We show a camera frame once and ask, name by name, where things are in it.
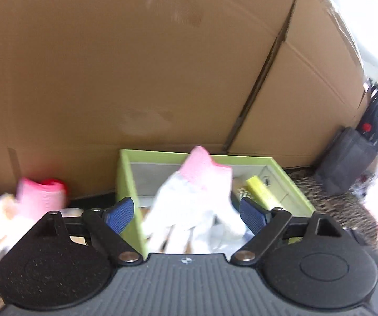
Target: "yellow object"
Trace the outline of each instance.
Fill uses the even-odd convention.
[[[275,207],[283,208],[282,204],[276,199],[270,189],[268,189],[257,176],[249,178],[246,183],[249,191],[266,210],[271,210]]]

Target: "black bag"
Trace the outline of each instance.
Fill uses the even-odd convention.
[[[371,101],[357,126],[357,131],[378,150],[378,84],[371,88]]]
[[[355,129],[347,127],[315,171],[314,178],[329,196],[343,194],[372,163],[377,153],[376,146]]]

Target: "pink and white glove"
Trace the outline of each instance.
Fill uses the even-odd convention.
[[[232,168],[215,163],[205,148],[196,146],[158,190],[143,222],[148,252],[160,252],[168,237],[165,253],[184,253],[188,242],[194,254],[211,253],[215,216],[227,237],[241,238],[246,226],[231,205],[231,185]]]

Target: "black circular pad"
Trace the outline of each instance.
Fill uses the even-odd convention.
[[[269,285],[309,308],[341,309],[361,303],[373,291],[378,269],[359,246],[319,236],[273,251],[263,266]]]
[[[97,294],[110,278],[110,263],[91,247],[56,236],[18,245],[0,263],[6,303],[32,310],[70,307]]]

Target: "lime green box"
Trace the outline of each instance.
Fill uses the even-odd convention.
[[[165,180],[184,162],[188,153],[120,150],[117,174],[117,200],[131,197],[135,215],[121,236],[144,257],[147,256],[141,229],[140,206],[148,206]],[[277,162],[269,157],[213,155],[213,159],[233,169],[233,177],[246,180],[254,175],[267,181],[268,188],[294,216],[309,217],[315,211],[308,199]]]

